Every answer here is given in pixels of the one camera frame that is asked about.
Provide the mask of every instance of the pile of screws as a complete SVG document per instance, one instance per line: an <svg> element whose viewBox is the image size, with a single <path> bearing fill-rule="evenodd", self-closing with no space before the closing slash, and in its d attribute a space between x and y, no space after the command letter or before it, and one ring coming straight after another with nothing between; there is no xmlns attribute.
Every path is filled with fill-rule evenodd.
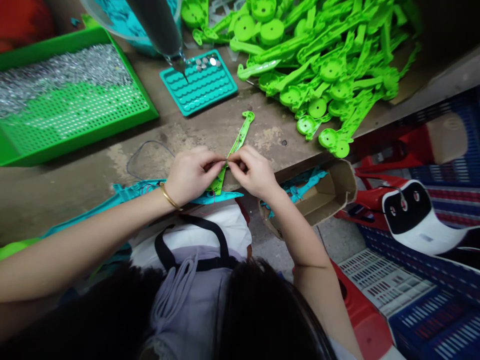
<svg viewBox="0 0 480 360"><path fill-rule="evenodd" d="M187 61L188 65L192 64L193 60ZM202 59L196 59L195 60L196 64L196 70L200 73L203 70L205 70L208 66L214 67L216 66L217 68L222 66L222 63L220 60L217 58L216 54L208 55L206 57L203 57Z"/></svg>
<svg viewBox="0 0 480 360"><path fill-rule="evenodd" d="M112 44L94 45L12 68L0 72L0 119L21 113L30 100L79 83L108 88L131 86L133 79Z"/></svg>

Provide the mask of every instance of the dark hair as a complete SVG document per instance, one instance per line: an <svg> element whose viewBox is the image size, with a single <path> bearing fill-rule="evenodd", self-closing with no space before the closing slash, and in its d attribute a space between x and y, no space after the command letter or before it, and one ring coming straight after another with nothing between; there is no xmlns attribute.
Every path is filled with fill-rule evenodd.
<svg viewBox="0 0 480 360"><path fill-rule="evenodd" d="M160 272L124 264L0 346L0 359L134 360L162 281ZM231 273L216 349L221 360L337 359L304 297L263 259Z"/></svg>
<svg viewBox="0 0 480 360"><path fill-rule="evenodd" d="M337 359L300 292L263 259L233 270L217 359Z"/></svg>
<svg viewBox="0 0 480 360"><path fill-rule="evenodd" d="M0 359L135 359L162 281L158 271L125 263L0 346Z"/></svg>

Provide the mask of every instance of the plastic bucket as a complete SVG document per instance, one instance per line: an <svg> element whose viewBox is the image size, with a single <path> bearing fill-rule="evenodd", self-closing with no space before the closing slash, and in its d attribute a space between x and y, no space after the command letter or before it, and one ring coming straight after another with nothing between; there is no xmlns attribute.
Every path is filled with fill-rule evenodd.
<svg viewBox="0 0 480 360"><path fill-rule="evenodd" d="M166 0L181 33L182 0ZM80 0L87 13L110 33L127 40L137 51L150 57L160 54L150 42L126 0Z"/></svg>

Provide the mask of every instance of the concrete floor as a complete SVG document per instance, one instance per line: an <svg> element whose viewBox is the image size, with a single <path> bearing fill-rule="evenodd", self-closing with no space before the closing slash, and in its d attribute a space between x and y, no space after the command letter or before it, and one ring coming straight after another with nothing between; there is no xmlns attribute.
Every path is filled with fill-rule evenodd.
<svg viewBox="0 0 480 360"><path fill-rule="evenodd" d="M252 237L252 254L267 260L277 271L291 273L294 262L287 246L264 225L257 198L244 191L243 193L245 196L240 201L250 216L248 227ZM323 241L328 255L337 264L366 247L364 238L352 222L332 217L313 226L313 229L318 235L318 241Z"/></svg>

